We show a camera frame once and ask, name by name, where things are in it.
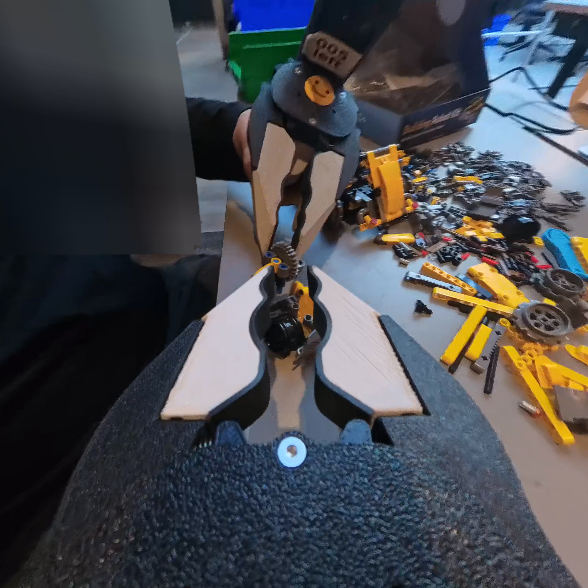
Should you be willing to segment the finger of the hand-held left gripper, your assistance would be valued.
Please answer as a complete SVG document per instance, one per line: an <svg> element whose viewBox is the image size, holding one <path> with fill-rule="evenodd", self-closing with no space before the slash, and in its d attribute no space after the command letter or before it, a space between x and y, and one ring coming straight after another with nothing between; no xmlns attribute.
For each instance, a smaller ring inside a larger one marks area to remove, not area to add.
<svg viewBox="0 0 588 588"><path fill-rule="evenodd" d="M290 174L295 150L294 141L283 127L267 124L258 166L252 171L254 235L260 254L272 246L283 185Z"/></svg>
<svg viewBox="0 0 588 588"><path fill-rule="evenodd" d="M293 234L293 247L299 258L304 257L335 207L343 163L342 155L321 152L315 155L300 181L301 203Z"/></svg>

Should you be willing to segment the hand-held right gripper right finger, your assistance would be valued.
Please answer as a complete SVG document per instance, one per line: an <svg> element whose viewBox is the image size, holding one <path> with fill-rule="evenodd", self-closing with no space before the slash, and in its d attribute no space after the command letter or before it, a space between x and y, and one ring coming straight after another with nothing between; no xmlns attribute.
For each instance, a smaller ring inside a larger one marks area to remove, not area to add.
<svg viewBox="0 0 588 588"><path fill-rule="evenodd" d="M329 420L421 416L423 405L381 315L317 266L307 270L315 356L315 402Z"/></svg>

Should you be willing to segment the yellow black wheel brick assembly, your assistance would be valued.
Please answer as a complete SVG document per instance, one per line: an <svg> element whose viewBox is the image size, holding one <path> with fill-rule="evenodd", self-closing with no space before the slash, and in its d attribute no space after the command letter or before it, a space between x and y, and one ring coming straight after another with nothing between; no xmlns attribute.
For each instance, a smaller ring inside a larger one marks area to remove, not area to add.
<svg viewBox="0 0 588 588"><path fill-rule="evenodd" d="M270 351L282 359L290 357L293 370L312 364L322 337L315 328L309 287L294 281L287 295L279 295L270 304L269 312L264 340Z"/></svg>

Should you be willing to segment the grey gear brick assembly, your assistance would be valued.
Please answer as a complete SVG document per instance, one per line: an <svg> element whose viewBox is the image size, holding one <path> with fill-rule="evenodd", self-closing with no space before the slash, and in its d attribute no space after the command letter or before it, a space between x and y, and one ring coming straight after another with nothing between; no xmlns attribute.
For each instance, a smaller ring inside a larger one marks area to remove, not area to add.
<svg viewBox="0 0 588 588"><path fill-rule="evenodd" d="M278 241L261 253L261 267L252 276L267 267L273 269L277 281L289 282L298 278L305 262L298 257L289 242Z"/></svg>

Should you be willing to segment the grey desk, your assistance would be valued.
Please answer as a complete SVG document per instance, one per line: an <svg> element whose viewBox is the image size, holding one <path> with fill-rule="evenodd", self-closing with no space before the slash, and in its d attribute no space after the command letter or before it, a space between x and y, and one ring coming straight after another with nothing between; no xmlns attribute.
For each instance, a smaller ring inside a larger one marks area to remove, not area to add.
<svg viewBox="0 0 588 588"><path fill-rule="evenodd" d="M587 166L552 145L520 129L512 121L484 109L471 129L431 143L432 150L463 141L481 151L499 151L508 160L527 162L545 175L555 200L562 189L587 195ZM369 232L345 231L337 240L320 233L305 259L353 292L373 309L389 315L439 362L442 353L465 321L455 307L430 298L430 290L403 282L406 268L391 249L375 245ZM218 301L237 290L259 267L259 252L252 234L251 190L244 183L229 183L224 223L224 248ZM414 313L422 300L431 316ZM453 374L476 402L502 441L525 490L534 514L556 552L582 587L587 587L587 435L575 433L574 445L555 441L544 417L532 417L518 407L528 401L538 407L509 364L500 361L493 392L483 393L484 375L477 375L462 360ZM298 430L313 440L333 440L336 428L316 408L313 374L293 370L292 361L276 364L268 411L246 435L264 443L278 434Z"/></svg>

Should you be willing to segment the person's left hand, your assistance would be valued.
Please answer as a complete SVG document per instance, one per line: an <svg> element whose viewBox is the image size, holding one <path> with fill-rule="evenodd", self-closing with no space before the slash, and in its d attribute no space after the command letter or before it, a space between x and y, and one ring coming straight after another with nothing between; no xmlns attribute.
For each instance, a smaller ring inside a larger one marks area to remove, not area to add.
<svg viewBox="0 0 588 588"><path fill-rule="evenodd" d="M251 180L252 178L252 156L248 139L248 126L251 112L251 109L246 109L240 113L232 135L233 145L242 163L247 180Z"/></svg>

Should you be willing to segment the green storage bin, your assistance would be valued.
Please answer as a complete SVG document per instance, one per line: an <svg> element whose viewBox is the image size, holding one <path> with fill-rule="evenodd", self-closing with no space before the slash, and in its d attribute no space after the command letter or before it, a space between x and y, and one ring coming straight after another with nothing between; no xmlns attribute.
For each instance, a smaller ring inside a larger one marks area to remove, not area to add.
<svg viewBox="0 0 588 588"><path fill-rule="evenodd" d="M275 68L297 57L305 32L301 27L229 34L227 69L237 84L239 100L254 102Z"/></svg>

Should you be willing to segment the yellow toy vehicle partly built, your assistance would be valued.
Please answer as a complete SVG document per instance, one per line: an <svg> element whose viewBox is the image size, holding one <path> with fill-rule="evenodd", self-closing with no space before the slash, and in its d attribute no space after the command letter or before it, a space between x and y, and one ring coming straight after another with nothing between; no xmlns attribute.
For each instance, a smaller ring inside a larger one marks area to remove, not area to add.
<svg viewBox="0 0 588 588"><path fill-rule="evenodd" d="M412 211L403 176L409 162L410 156L395 144L360 151L356 171L337 202L339 219L366 231Z"/></svg>

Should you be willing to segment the blue storage bin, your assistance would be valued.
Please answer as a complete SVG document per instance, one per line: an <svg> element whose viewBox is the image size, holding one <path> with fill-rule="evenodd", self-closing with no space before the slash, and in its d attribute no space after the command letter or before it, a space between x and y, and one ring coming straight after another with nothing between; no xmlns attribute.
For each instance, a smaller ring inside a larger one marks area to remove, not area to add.
<svg viewBox="0 0 588 588"><path fill-rule="evenodd" d="M233 1L241 30L304 28L311 17L314 1Z"/></svg>

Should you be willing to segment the long yellow holed beam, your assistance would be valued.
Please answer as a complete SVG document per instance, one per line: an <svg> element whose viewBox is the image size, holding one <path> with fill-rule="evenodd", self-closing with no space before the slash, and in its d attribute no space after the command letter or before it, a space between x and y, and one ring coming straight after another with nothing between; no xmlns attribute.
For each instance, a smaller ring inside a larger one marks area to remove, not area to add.
<svg viewBox="0 0 588 588"><path fill-rule="evenodd" d="M480 326L486 311L487 309L482 305L474 306L464 324L441 356L440 361L443 364L447 366L454 364L460 353L465 349L467 342L470 341L472 336L475 334L476 329Z"/></svg>

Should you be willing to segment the grey toothed rack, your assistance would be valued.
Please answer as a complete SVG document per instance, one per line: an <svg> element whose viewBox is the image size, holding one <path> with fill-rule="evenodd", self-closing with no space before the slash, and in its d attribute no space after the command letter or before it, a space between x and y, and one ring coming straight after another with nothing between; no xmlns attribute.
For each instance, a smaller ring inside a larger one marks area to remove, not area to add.
<svg viewBox="0 0 588 588"><path fill-rule="evenodd" d="M491 394L493 391L496 366L499 356L499 341L501 337L504 335L504 331L504 327L500 325L495 326L495 328L492 330L490 334L488 342L483 348L482 354L479 359L479 363L481 367L484 368L485 372L483 393L487 395Z"/></svg>
<svg viewBox="0 0 588 588"><path fill-rule="evenodd" d="M440 289L448 290L453 293L463 293L462 288L459 286L456 286L456 285L453 285L450 283L446 283L446 282L442 282L442 281L437 280L435 278L421 275L419 273L415 273L415 272L411 272L411 271L407 271L405 273L405 275L403 277L403 281L407 282L407 283L422 285L422 286L432 288L432 289L440 288Z"/></svg>

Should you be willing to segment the dark cardboard product box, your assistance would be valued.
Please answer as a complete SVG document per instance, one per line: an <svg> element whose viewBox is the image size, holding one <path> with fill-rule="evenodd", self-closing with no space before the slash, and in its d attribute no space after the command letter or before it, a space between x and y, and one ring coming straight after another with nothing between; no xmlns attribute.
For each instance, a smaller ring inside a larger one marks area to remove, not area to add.
<svg viewBox="0 0 588 588"><path fill-rule="evenodd" d="M414 147L474 123L489 94L485 1L401 1L346 81L358 126L383 146Z"/></svg>

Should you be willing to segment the person's dark clothed body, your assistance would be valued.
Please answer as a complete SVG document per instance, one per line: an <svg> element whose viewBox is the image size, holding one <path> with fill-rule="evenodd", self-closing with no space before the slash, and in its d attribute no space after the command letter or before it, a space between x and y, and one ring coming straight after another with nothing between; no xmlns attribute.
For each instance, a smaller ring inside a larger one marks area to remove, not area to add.
<svg viewBox="0 0 588 588"><path fill-rule="evenodd" d="M1 587L51 525L114 402L214 307L220 263L1 255Z"/></svg>

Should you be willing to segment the dark grey sprocket wheel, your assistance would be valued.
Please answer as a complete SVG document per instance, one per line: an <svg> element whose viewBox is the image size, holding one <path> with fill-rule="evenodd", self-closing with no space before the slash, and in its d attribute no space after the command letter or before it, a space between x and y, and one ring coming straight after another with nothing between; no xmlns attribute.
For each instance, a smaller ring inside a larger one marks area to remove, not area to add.
<svg viewBox="0 0 588 588"><path fill-rule="evenodd" d="M545 270L534 281L534 287L544 297L555 301L570 299L577 302L584 300L587 292L586 284L579 276L561 268Z"/></svg>

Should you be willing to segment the blue curved brick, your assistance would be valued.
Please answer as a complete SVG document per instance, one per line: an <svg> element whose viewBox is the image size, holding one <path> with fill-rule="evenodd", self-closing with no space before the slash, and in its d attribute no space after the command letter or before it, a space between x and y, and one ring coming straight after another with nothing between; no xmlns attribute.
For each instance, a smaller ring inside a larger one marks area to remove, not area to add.
<svg viewBox="0 0 588 588"><path fill-rule="evenodd" d="M545 248L553 255L557 265L561 269L566 269L587 282L587 270L576 255L573 249L569 235L554 228L546 229L542 236Z"/></svg>

